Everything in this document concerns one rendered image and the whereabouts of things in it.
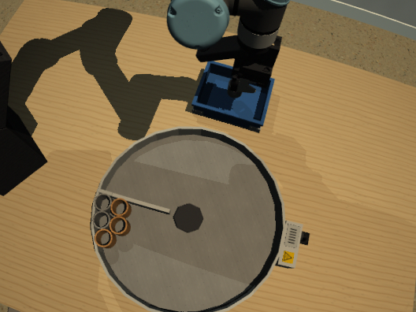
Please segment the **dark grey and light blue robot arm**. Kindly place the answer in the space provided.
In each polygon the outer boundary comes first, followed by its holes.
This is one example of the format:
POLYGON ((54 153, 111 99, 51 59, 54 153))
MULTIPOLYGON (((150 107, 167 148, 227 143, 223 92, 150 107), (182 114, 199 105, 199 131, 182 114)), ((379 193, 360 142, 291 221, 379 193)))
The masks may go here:
POLYGON ((200 62, 246 58, 249 54, 238 44, 237 35, 242 43, 251 48, 264 49, 271 46, 276 40, 289 2, 290 0, 171 0, 167 11, 167 26, 171 36, 180 45, 197 50, 196 57, 200 62), (237 35, 222 37, 228 27, 229 14, 240 16, 237 35))

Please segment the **blue rectangular crate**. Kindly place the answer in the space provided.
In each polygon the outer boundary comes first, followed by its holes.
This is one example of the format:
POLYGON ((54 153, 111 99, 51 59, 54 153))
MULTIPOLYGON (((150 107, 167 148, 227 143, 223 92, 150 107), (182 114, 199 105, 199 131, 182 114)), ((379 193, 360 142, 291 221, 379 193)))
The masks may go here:
POLYGON ((256 86, 257 83, 249 84, 256 89, 255 93, 242 92, 239 98, 231 98, 228 82, 232 79, 232 67, 216 61, 206 64, 191 104, 193 112, 259 133, 264 125, 275 79, 270 77, 266 88, 256 86))

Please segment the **bronze bushing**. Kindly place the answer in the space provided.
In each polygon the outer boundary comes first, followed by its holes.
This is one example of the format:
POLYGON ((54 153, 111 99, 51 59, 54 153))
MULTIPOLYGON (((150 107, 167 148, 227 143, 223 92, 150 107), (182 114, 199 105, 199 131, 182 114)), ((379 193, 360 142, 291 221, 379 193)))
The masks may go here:
POLYGON ((98 231, 95 233, 95 242, 96 242, 96 244, 97 244, 98 246, 100 246, 100 247, 104 247, 104 248, 111 248, 111 247, 113 247, 113 246, 116 244, 116 242, 117 242, 117 237, 116 237, 116 236, 115 236, 115 234, 114 234, 113 232, 111 232, 110 230, 107 230, 107 229, 100 229, 100 230, 98 230, 98 231), (108 232, 108 233, 110 234, 110 236, 111 236, 111 240, 110 240, 110 242, 109 242, 107 245, 103 246, 103 245, 102 245, 102 242, 101 242, 101 238, 102 238, 102 235, 103 235, 104 233, 106 233, 106 232, 108 232))
POLYGON ((111 221, 110 221, 110 230, 111 230, 111 232, 113 232, 114 234, 116 234, 118 236, 126 236, 130 232, 130 229, 131 229, 130 223, 125 218, 123 218, 121 216, 116 216, 116 217, 112 218, 111 221), (118 221, 125 221, 126 226, 125 226, 124 231, 122 231, 122 232, 116 232, 116 230, 115 230, 115 225, 118 221))
POLYGON ((130 215, 130 214, 131 214, 131 212, 132 212, 132 208, 131 208, 131 206, 129 205, 129 203, 128 203, 126 200, 122 199, 122 198, 119 198, 119 199, 115 199, 115 200, 113 200, 113 202, 111 203, 110 208, 111 208, 111 211, 112 211, 112 213, 113 213, 114 215, 116 215, 116 216, 121 216, 121 217, 123 217, 123 218, 127 218, 127 217, 129 217, 129 215, 130 215), (127 209, 126 209, 126 211, 125 211, 123 214, 117 214, 117 211, 116 211, 117 206, 118 206, 118 205, 120 205, 121 203, 126 203, 126 204, 127 204, 127 209))

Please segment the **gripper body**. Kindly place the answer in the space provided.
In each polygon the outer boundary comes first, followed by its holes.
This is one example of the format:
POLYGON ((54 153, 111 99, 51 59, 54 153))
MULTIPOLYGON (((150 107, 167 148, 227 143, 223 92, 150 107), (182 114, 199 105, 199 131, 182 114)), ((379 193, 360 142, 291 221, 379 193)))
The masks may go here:
POLYGON ((231 76, 233 76, 234 71, 237 71, 239 72, 237 77, 255 82, 257 83, 256 86, 266 88, 280 51, 281 40, 282 37, 277 36, 274 45, 264 49, 255 49, 242 43, 237 36, 238 44, 249 55, 247 58, 234 58, 231 76))

